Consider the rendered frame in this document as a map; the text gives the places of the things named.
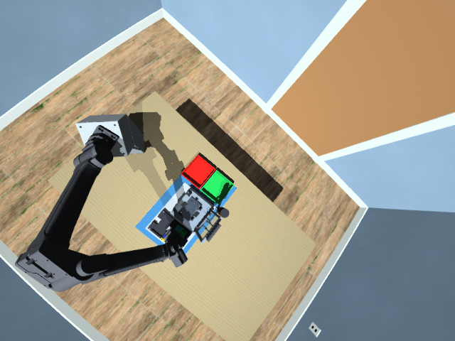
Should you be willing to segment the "red bin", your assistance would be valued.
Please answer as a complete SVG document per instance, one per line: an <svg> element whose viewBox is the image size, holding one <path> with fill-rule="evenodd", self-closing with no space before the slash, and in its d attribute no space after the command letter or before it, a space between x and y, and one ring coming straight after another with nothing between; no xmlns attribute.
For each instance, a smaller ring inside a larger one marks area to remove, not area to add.
<svg viewBox="0 0 455 341"><path fill-rule="evenodd" d="M197 155L181 175L200 189L215 170L207 161Z"/></svg>

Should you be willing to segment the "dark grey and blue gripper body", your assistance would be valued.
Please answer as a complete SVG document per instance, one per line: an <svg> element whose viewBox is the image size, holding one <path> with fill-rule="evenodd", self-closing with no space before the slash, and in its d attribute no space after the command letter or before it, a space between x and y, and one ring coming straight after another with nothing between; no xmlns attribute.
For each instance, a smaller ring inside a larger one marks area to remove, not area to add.
<svg viewBox="0 0 455 341"><path fill-rule="evenodd" d="M168 234L167 234L168 233ZM172 227L168 229L168 231L165 233L164 240L166 241L170 236L172 237L177 237L179 240L179 249L183 248L186 245L186 239L184 239L176 230L174 230Z"/></svg>

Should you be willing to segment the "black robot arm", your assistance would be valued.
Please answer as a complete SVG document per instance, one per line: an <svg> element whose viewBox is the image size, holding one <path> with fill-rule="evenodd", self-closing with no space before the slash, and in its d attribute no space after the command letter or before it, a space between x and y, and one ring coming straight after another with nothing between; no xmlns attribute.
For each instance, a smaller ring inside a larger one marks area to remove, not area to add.
<svg viewBox="0 0 455 341"><path fill-rule="evenodd" d="M69 249L70 238L102 167L113 160L119 136L99 125L73 160L75 170L37 237L16 260L15 266L55 292L125 271L172 260L177 268L187 256L176 237L164 244L115 254L86 255ZM104 144L104 145L103 145ZM177 251L177 252L176 252Z"/></svg>

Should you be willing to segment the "green circuit board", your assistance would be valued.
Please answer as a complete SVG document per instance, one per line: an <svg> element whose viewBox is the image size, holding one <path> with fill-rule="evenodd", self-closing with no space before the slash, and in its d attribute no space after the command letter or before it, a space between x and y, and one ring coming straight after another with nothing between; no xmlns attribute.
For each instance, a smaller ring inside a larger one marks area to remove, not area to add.
<svg viewBox="0 0 455 341"><path fill-rule="evenodd" d="M185 235L188 233L185 229L183 229L181 226L177 226L175 230L184 238Z"/></svg>

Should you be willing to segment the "green open-top bin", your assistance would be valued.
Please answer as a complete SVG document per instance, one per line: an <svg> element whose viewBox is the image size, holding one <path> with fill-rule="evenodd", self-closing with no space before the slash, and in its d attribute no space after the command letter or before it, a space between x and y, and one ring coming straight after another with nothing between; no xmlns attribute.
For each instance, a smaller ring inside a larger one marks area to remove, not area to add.
<svg viewBox="0 0 455 341"><path fill-rule="evenodd" d="M200 190L219 205L233 186L233 183L216 171Z"/></svg>

